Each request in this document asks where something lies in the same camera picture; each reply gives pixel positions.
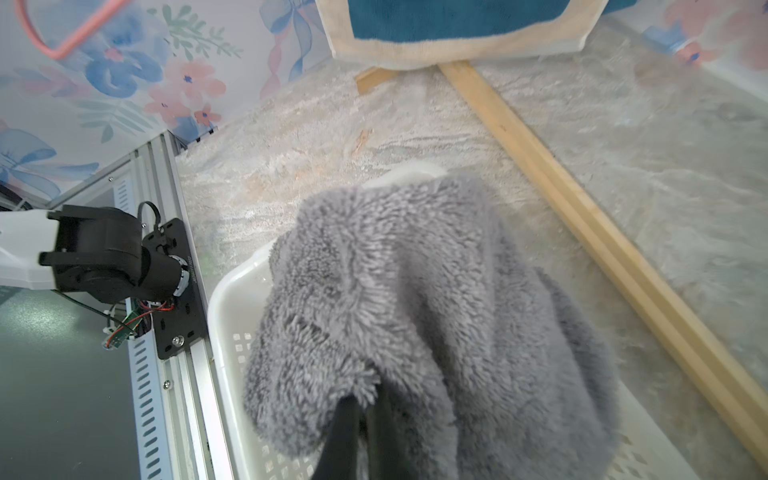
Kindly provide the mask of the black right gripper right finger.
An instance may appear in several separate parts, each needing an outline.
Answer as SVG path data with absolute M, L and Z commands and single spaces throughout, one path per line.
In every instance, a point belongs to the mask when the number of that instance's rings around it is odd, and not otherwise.
M 376 386 L 376 400 L 365 411 L 365 437 L 370 480 L 411 480 L 414 472 L 407 462 L 397 434 L 391 403 L 384 385 Z

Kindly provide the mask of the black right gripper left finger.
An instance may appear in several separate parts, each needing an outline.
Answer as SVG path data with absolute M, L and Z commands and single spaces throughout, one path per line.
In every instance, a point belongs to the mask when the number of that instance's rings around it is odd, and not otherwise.
M 312 480 L 355 480 L 361 407 L 354 396 L 341 399 L 334 410 Z

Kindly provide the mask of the grey terry towel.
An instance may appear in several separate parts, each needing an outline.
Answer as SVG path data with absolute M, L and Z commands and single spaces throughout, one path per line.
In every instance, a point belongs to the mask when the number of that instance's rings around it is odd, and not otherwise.
M 273 246 L 243 406 L 289 457 L 384 386 L 419 479 L 600 479 L 619 444 L 615 360 L 464 175 L 306 199 Z

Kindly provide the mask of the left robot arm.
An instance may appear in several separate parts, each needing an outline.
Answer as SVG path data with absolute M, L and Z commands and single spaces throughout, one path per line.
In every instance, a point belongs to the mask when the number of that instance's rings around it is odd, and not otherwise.
M 29 290 L 84 292 L 105 304 L 124 299 L 174 302 L 192 289 L 183 221 L 158 207 L 130 214 L 114 207 L 64 205 L 1 215 L 1 283 Z

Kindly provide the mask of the white perforated plastic basket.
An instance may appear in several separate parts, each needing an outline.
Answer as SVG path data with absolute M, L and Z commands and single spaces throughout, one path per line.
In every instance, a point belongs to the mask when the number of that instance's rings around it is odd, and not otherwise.
M 419 183 L 446 175 L 452 174 L 428 163 L 414 163 L 370 181 L 362 188 Z M 243 406 L 244 375 L 251 344 L 273 286 L 269 258 L 277 239 L 230 271 L 216 287 L 209 304 L 210 341 L 235 471 L 241 479 L 311 479 L 325 443 L 304 457 L 283 455 L 257 435 Z M 619 377 L 618 382 L 619 444 L 612 463 L 600 479 L 694 478 L 695 471 L 681 453 Z M 358 403 L 361 417 L 356 479 L 369 479 L 365 437 L 368 407 Z

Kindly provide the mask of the beige towel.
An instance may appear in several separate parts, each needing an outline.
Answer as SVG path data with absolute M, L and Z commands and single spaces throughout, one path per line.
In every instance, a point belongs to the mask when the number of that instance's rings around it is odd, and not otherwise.
M 319 1 L 317 8 L 335 59 L 389 70 L 413 70 L 454 61 L 579 52 L 607 5 L 606 1 L 571 1 L 559 17 L 515 32 L 404 43 L 355 38 L 346 1 Z

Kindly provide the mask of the dark teal patterned towel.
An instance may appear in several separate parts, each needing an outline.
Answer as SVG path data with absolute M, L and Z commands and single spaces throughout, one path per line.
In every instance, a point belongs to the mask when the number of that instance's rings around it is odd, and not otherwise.
M 579 39 L 597 19 L 633 1 L 382 0 L 348 3 L 353 35 L 395 44 L 512 35 L 538 41 Z

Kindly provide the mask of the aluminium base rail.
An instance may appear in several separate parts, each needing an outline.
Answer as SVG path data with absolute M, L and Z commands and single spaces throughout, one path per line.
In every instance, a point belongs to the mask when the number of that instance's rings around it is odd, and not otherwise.
M 230 479 L 194 250 L 190 299 L 1 290 L 5 479 Z

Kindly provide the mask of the wooden clothes rack frame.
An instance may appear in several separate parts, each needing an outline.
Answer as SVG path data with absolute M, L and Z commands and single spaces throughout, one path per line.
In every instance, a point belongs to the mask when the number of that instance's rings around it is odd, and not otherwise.
M 767 465 L 767 393 L 468 62 L 440 71 L 709 401 Z

